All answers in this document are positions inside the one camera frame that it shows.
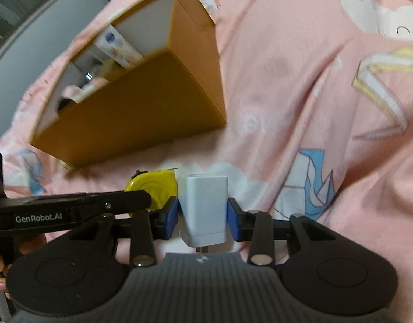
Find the person's left hand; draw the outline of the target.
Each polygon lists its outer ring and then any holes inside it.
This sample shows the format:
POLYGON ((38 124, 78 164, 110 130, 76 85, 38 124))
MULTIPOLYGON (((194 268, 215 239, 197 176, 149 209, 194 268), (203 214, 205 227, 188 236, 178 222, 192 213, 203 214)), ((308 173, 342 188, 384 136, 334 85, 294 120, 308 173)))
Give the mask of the person's left hand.
POLYGON ((44 244, 47 240, 43 233, 36 235, 26 235, 26 236, 15 236, 11 238, 8 242, 9 248, 7 250, 0 251, 0 273, 3 273, 3 276, 0 276, 0 291, 5 294, 7 299, 11 299, 9 291, 6 285, 6 277, 9 269, 16 259, 22 255, 26 255, 30 252, 33 252, 44 244))

